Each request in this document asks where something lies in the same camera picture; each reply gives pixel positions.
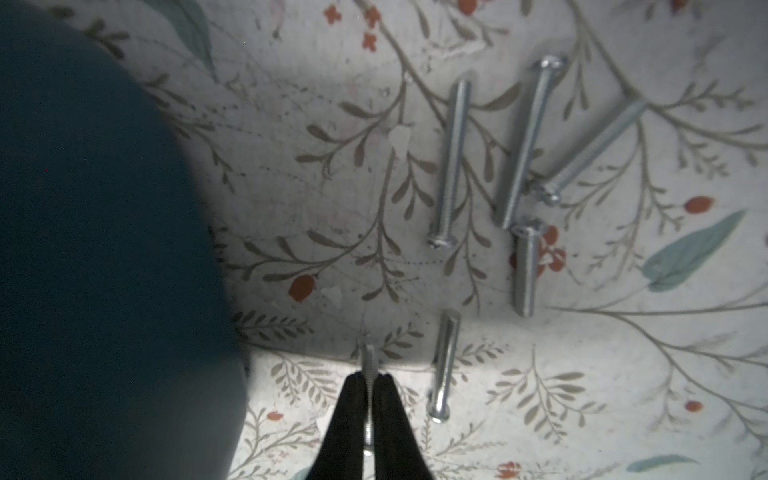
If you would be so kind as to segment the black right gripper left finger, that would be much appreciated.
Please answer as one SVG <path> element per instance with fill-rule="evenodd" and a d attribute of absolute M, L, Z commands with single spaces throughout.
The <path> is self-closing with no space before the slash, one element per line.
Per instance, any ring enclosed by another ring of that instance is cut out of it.
<path fill-rule="evenodd" d="M 367 388 L 363 374 L 349 375 L 339 394 L 309 480 L 361 480 Z"/>

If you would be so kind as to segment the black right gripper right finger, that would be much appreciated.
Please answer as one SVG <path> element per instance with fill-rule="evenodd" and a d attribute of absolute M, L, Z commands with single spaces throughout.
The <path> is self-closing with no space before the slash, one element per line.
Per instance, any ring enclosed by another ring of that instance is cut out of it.
<path fill-rule="evenodd" d="M 394 379 L 379 375 L 372 397 L 376 480 L 432 480 Z"/>

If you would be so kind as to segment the silver screw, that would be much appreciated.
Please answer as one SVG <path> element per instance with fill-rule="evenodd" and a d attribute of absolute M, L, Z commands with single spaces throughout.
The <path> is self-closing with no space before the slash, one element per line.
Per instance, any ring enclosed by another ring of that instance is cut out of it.
<path fill-rule="evenodd" d="M 441 186 L 436 203 L 436 218 L 428 236 L 433 249 L 452 248 L 453 217 L 465 141 L 466 122 L 471 103 L 473 81 L 470 76 L 459 78 L 451 89 L 443 145 Z"/>
<path fill-rule="evenodd" d="M 648 102 L 639 96 L 624 98 L 564 156 L 552 173 L 532 183 L 535 198 L 548 206 L 557 205 L 563 190 L 635 123 L 647 107 Z"/>
<path fill-rule="evenodd" d="M 374 452 L 373 390 L 375 380 L 379 375 L 379 361 L 376 347 L 370 337 L 364 337 L 361 341 L 361 373 L 366 385 L 363 451 L 365 456 L 372 456 Z"/>
<path fill-rule="evenodd" d="M 511 233 L 515 255 L 513 306 L 519 316 L 530 318 L 535 309 L 540 239 L 544 233 L 544 223 L 533 217 L 523 218 L 512 227 Z"/>
<path fill-rule="evenodd" d="M 455 310 L 445 310 L 442 313 L 435 346 L 432 389 L 427 404 L 429 417 L 438 424 L 450 418 L 448 397 L 460 324 L 461 316 Z"/>
<path fill-rule="evenodd" d="M 521 104 L 512 123 L 510 154 L 501 171 L 494 212 L 495 224 L 508 230 L 515 223 L 533 153 L 554 83 L 568 65 L 564 54 L 548 54 L 528 69 Z"/>

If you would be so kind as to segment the teal plastic tray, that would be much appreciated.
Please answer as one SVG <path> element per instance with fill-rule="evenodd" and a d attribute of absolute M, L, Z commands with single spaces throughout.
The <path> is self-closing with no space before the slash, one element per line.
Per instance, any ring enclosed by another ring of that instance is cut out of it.
<path fill-rule="evenodd" d="M 81 33 L 1 5 L 1 475 L 224 479 L 244 364 L 187 162 Z"/>

